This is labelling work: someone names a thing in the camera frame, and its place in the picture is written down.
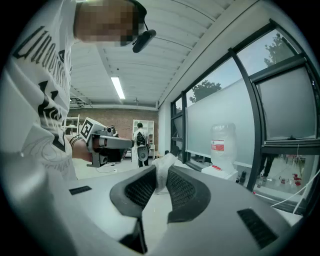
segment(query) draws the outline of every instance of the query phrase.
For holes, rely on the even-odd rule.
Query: fluorescent light fixture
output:
[[[125,95],[124,95],[124,92],[122,91],[119,77],[111,77],[111,80],[112,80],[112,83],[114,85],[114,88],[115,88],[116,92],[119,95],[119,98],[124,100],[125,99]]]

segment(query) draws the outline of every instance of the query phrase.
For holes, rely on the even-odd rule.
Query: black pants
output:
[[[144,165],[142,164],[142,161],[140,161],[140,159],[138,159],[138,164],[139,164],[139,167],[149,166],[148,159],[144,161]]]
[[[268,177],[271,169],[271,165],[274,159],[275,159],[275,155],[273,154],[262,154],[259,173],[261,174],[262,170],[264,169],[264,172],[263,172],[264,177]]]

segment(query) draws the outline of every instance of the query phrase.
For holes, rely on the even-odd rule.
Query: white t-shirt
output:
[[[134,134],[133,134],[133,140],[134,140],[134,142],[135,142],[135,145],[137,145],[137,135],[138,135],[139,132],[140,132],[140,133],[142,134],[142,136],[145,138],[145,144],[147,145],[147,144],[148,144],[148,136],[149,136],[149,134],[148,134],[147,130],[146,130],[146,129],[143,129],[143,128],[139,128],[139,129],[136,130],[136,131],[134,132]]]
[[[32,155],[65,180],[76,179],[62,127],[70,107],[75,11],[74,0],[48,1],[16,41],[0,80],[0,150]]]

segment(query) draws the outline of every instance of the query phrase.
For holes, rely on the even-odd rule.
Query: black vent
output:
[[[168,173],[166,187],[171,197],[173,210],[186,205],[196,194],[195,187],[173,171]]]
[[[89,186],[81,186],[81,187],[69,189],[71,195],[80,194],[89,190],[92,190],[92,188]]]
[[[258,243],[260,249],[268,246],[278,238],[252,209],[239,210],[237,213]]]
[[[150,171],[134,182],[127,185],[124,194],[136,205],[144,209],[156,189],[156,172]]]

